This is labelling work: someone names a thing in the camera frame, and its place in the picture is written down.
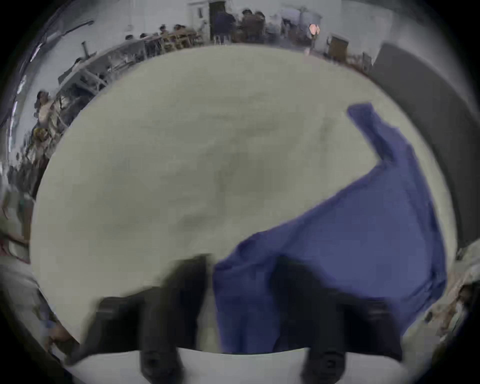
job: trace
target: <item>door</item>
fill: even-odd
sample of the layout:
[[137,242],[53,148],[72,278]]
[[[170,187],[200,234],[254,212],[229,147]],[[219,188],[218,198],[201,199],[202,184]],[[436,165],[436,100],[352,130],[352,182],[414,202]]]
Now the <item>door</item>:
[[216,14],[219,12],[225,12],[225,2],[215,1],[208,4],[210,13],[210,40],[213,40],[213,25],[215,23]]

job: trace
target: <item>person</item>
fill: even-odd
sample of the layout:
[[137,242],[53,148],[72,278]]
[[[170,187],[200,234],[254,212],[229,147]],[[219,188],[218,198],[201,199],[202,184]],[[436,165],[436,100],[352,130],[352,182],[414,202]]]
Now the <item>person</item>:
[[215,43],[224,44],[226,41],[231,41],[232,28],[235,23],[235,17],[225,11],[220,11],[216,14],[214,23]]
[[50,96],[47,91],[41,90],[38,92],[38,94],[36,95],[36,103],[35,103],[35,107],[38,113],[38,129],[39,130],[43,129],[47,131],[46,133],[48,133],[48,121],[52,113],[51,111],[52,104],[53,104],[53,100],[50,100]]
[[480,280],[464,284],[458,291],[456,299],[448,306],[442,325],[437,335],[440,343],[432,355],[432,364],[438,363],[445,355],[448,344],[457,335],[461,325],[473,310],[473,304],[480,294]]
[[265,25],[265,16],[263,13],[257,11],[252,14],[250,10],[244,10],[242,19],[242,28],[245,32],[246,41],[248,42],[258,42],[261,40],[264,25]]
[[38,92],[35,103],[38,112],[38,126],[35,127],[35,137],[37,139],[43,141],[48,134],[53,136],[59,132],[57,117],[62,109],[67,108],[69,103],[70,100],[65,96],[55,100],[50,99],[50,95],[45,90]]

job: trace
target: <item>chair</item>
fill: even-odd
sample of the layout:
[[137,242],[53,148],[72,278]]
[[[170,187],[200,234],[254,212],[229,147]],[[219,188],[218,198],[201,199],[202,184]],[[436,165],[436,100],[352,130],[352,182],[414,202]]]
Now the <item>chair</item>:
[[175,31],[175,38],[177,48],[190,48],[192,46],[188,32],[184,28]]

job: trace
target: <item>standing person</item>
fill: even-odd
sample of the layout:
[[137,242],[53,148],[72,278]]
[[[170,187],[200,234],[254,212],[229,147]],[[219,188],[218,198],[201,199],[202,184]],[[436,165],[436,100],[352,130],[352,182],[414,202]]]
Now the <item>standing person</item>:
[[242,27],[246,35],[247,42],[258,42],[261,40],[265,25],[263,13],[257,12],[255,15],[250,10],[243,11]]
[[215,35],[214,42],[216,43],[217,40],[219,44],[226,44],[226,41],[230,42],[234,23],[235,17],[230,13],[225,11],[217,13],[213,28]]

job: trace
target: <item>table surface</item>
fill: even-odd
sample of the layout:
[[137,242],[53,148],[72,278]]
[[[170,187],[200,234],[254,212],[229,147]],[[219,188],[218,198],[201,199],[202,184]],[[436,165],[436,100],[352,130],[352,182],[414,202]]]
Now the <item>table surface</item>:
[[223,259],[366,174],[376,154],[346,115],[366,101],[415,148],[451,264],[456,227],[444,178],[368,78],[276,48],[186,49],[138,64],[100,93],[52,156],[31,261],[60,321],[82,339],[101,297],[154,284],[195,253]]

